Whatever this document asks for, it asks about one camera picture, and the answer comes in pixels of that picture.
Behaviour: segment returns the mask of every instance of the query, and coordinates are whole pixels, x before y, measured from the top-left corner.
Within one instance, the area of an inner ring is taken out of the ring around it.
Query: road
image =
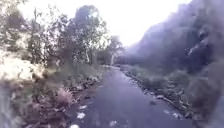
[[[191,120],[176,118],[171,106],[144,94],[118,69],[74,110],[71,128],[194,128]]]

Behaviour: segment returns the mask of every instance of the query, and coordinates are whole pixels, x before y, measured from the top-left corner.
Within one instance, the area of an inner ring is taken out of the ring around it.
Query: tree
[[[106,23],[94,6],[83,6],[76,12],[75,18],[69,21],[60,43],[65,46],[69,60],[84,60],[93,64],[96,51],[107,41]]]
[[[118,55],[120,51],[124,48],[118,36],[111,36],[110,44],[102,51],[99,52],[99,60],[103,64],[113,64],[114,58]]]

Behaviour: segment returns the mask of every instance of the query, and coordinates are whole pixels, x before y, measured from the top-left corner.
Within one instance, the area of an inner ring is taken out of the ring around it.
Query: sky
[[[56,5],[60,12],[74,17],[83,5],[96,6],[107,22],[111,34],[118,35],[124,46],[138,42],[150,26],[160,23],[191,0],[30,0],[19,6],[24,16],[31,16],[32,9],[44,10],[48,4]]]

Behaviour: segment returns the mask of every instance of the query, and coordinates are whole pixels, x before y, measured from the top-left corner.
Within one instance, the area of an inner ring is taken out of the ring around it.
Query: asphalt road
[[[106,75],[94,97],[74,109],[71,128],[194,128],[117,69]]]

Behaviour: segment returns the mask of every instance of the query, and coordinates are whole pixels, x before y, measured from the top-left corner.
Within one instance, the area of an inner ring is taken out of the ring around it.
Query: bush
[[[190,75],[187,74],[185,71],[182,70],[176,70],[172,73],[170,73],[166,79],[169,81],[170,84],[173,84],[175,86],[188,86],[190,82]]]

